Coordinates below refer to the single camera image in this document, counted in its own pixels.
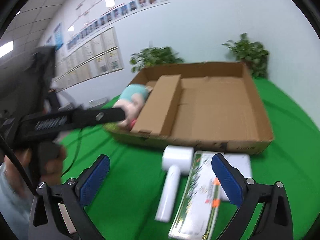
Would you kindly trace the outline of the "white hair dryer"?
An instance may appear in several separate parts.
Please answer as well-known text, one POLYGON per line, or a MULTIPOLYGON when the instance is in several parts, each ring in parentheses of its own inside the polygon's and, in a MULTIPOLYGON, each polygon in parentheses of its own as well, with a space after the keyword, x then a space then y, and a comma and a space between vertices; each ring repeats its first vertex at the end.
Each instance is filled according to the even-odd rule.
POLYGON ((155 220, 167 223, 171 219, 181 176, 191 169, 194 149, 192 147, 167 146, 162 156, 162 170, 167 173, 155 220))

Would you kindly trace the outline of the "green tablecloth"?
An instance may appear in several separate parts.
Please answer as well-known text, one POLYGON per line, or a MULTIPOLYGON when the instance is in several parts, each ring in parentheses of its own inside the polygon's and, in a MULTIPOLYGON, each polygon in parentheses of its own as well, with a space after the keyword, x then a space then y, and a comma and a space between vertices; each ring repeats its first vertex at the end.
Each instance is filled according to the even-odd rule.
MULTIPOLYGON (((278 87, 256 79, 274 132, 274 141, 251 157, 253 178, 281 181, 293 219, 293 236, 303 239, 319 215, 319 129, 278 87)), ((116 142, 101 126, 72 132, 67 148, 67 178, 77 177, 106 154, 111 169, 94 202, 86 209, 106 239, 167 239, 171 225, 154 220, 165 173, 162 152, 116 142)))

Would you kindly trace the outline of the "green and white medicine box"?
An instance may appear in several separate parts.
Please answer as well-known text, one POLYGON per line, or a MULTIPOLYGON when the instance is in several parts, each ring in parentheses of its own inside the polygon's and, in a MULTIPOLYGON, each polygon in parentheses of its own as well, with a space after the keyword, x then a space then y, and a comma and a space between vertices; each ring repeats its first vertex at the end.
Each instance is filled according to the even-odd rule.
POLYGON ((168 237, 211 239, 220 206, 220 182, 212 169, 215 152, 197 151, 168 237))

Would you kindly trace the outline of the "pink and teal plush toy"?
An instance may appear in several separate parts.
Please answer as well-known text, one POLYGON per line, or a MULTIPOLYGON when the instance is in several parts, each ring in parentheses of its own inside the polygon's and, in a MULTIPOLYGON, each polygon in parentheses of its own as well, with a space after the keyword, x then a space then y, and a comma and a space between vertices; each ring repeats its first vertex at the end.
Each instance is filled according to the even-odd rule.
POLYGON ((125 119, 118 122, 118 127, 130 131, 137 121, 153 88, 150 86, 131 84, 121 93, 113 108, 120 107, 125 112, 125 119))

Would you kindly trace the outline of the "large open cardboard tray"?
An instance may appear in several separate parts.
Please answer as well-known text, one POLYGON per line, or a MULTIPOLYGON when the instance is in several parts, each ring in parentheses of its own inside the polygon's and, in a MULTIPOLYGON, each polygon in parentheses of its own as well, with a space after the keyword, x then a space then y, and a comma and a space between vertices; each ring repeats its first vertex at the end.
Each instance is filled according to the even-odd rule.
POLYGON ((182 92, 169 136, 133 133, 105 125, 123 143, 169 145, 259 154, 274 140, 272 127, 247 66, 242 62, 167 64, 141 70, 132 83, 154 88, 163 75, 180 75, 182 92))

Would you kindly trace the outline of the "left potted green plant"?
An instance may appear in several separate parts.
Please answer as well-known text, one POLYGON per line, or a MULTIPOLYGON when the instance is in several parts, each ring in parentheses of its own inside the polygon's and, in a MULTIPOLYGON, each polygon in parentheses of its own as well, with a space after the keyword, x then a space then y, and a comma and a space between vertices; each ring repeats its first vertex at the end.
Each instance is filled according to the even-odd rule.
POLYGON ((179 57, 170 46, 145 48, 130 57, 132 73, 140 72, 144 68, 183 62, 184 59, 179 57))

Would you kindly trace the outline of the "potted green plant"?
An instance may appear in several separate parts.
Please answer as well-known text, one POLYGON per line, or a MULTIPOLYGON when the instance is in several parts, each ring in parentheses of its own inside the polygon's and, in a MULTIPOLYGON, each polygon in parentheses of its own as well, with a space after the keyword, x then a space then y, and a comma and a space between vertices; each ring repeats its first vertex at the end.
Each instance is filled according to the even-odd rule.
POLYGON ((140 72, 144 68, 183 62, 184 59, 179 57, 170 46, 145 48, 130 57, 132 73, 140 72))
POLYGON ((243 33, 238 41, 228 40, 222 45, 229 49, 236 61, 247 65, 252 77, 267 78, 270 53, 261 42, 251 42, 247 33, 243 33))

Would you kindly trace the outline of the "right potted green plant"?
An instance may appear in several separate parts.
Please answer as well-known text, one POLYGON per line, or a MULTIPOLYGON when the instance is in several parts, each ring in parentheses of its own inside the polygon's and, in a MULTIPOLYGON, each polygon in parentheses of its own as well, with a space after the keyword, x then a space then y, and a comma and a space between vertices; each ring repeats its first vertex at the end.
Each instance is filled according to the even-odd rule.
POLYGON ((228 40, 222 45, 229 49, 236 61, 247 65, 252 77, 267 78, 270 53, 261 42, 251 42, 247 33, 243 33, 238 41, 228 40))

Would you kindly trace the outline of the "row of portrait photos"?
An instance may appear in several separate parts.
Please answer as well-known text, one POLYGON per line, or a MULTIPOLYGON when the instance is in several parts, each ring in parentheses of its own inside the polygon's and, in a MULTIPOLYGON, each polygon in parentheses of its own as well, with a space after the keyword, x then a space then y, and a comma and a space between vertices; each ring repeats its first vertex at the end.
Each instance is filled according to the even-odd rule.
POLYGON ((73 49, 77 44, 86 39, 99 28, 104 28, 113 22, 121 20, 137 12, 167 3, 169 3, 169 0, 132 0, 127 4, 120 4, 118 6, 111 7, 99 18, 85 23, 84 27, 78 33, 72 35, 71 39, 67 41, 67 50, 73 49))

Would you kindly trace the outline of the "framed certificates on wall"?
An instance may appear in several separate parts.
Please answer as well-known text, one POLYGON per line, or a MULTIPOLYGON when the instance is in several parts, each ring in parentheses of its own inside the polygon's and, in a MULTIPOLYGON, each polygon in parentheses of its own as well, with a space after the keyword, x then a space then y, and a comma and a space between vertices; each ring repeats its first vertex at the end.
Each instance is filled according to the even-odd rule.
POLYGON ((65 90, 123 68, 116 30, 112 27, 93 36, 67 56, 57 53, 53 83, 59 90, 65 90))

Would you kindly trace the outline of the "blue wall poster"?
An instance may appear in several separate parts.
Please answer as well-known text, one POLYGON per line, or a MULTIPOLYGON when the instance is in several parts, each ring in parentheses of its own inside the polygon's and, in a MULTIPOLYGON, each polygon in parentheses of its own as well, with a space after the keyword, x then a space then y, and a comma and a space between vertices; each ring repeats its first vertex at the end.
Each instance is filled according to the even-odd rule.
POLYGON ((53 31, 55 41, 55 51, 63 46, 62 23, 59 23, 53 31))

